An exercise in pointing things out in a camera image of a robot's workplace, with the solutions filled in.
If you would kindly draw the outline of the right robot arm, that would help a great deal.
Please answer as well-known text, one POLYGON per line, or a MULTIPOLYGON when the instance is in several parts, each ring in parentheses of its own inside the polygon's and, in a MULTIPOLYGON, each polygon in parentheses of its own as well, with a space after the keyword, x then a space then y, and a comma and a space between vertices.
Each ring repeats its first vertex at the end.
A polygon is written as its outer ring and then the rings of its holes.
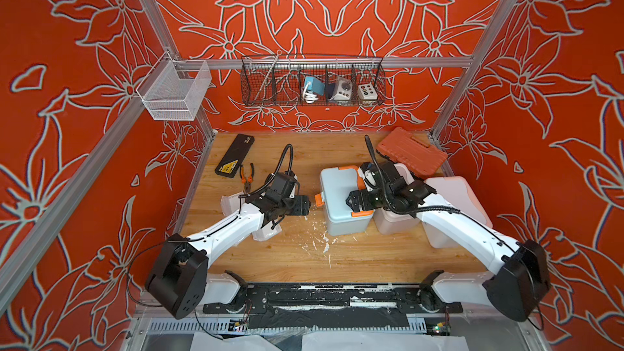
POLYGON ((519 241, 482 222, 483 209, 467 181, 459 176, 406 182, 395 165, 369 162, 358 167, 363 187, 346 204, 354 211, 383 209, 417 218, 469 251, 483 272, 434 271, 419 285, 417 302, 429 313, 452 303, 495 308, 506 318, 525 322, 551 289, 544 248, 519 241))

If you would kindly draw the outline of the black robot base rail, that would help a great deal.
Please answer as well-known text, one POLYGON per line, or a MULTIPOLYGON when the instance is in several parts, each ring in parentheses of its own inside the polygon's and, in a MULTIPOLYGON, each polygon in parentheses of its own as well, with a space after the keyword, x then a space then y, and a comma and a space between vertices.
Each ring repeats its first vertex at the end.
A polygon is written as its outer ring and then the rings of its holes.
POLYGON ((199 305, 204 314, 264 314, 274 309, 320 310, 344 308, 396 310, 426 314, 417 284, 251 283, 236 302, 199 305))

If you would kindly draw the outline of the pink medicine chest box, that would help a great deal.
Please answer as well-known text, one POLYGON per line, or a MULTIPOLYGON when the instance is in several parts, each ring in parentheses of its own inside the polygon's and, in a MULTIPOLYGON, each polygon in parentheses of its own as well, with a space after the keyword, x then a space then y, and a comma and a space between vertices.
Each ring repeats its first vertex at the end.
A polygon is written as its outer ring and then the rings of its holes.
MULTIPOLYGON (((395 163, 398 173, 404 178, 409 185, 414 182, 409 169, 402 163, 395 163)), ((414 218, 407 214, 396 214, 391 211, 385 211, 384 209, 378 209, 374 213, 375 226, 379 233, 383 235, 390 235, 399 232, 405 232, 417 227, 421 224, 420 219, 414 218)))

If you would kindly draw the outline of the gauze packet clear wrapper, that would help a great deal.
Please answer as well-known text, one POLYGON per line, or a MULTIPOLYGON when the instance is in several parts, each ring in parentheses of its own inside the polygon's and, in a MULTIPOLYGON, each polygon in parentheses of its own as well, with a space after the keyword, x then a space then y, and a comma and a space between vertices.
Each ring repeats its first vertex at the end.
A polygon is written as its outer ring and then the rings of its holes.
POLYGON ((243 203, 243 199, 240 198, 240 195, 243 193, 235 193, 231 196, 222 196, 220 199, 221 211, 224 216, 229 216, 231 214, 237 213, 240 211, 240 207, 243 203))

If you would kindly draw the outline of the grey orange medicine chest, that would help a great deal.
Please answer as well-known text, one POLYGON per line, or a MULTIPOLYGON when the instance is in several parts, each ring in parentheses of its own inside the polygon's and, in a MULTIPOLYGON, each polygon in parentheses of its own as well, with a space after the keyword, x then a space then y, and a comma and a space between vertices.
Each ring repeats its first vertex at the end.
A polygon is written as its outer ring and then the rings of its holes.
POLYGON ((333 237, 365 232, 374 211, 354 211, 348 204, 349 195, 366 188, 358 167, 331 167, 320 172, 320 193, 315 204, 322 208, 328 233, 333 237))

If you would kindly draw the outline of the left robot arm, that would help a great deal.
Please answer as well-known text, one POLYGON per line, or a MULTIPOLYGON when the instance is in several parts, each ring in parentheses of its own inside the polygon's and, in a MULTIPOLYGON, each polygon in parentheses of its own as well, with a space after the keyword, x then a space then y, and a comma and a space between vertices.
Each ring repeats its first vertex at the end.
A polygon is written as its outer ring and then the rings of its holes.
POLYGON ((199 305, 240 302, 246 283, 231 272, 209 269, 230 248, 252 236, 267 241, 280 233, 287 216, 308 215, 310 199, 300 195, 294 172, 279 172, 259 193, 213 226, 190 237, 168 238, 146 280, 146 291, 175 319, 190 315, 199 305))

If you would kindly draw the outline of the white pink first aid kit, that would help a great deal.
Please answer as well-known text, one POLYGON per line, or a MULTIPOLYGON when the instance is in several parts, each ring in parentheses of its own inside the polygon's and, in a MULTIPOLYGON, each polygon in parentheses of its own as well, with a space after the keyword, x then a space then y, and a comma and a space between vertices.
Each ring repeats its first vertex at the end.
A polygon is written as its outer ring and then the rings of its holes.
MULTIPOLYGON (((484 207, 476 197, 468 182, 461 176, 431 177, 424 180, 441 195, 450 206, 468 214, 473 219, 488 227, 492 227, 492 221, 484 207)), ((451 237, 440 231, 435 226, 425 223, 424 231, 430 245, 435 249, 458 248, 459 245, 451 237)))

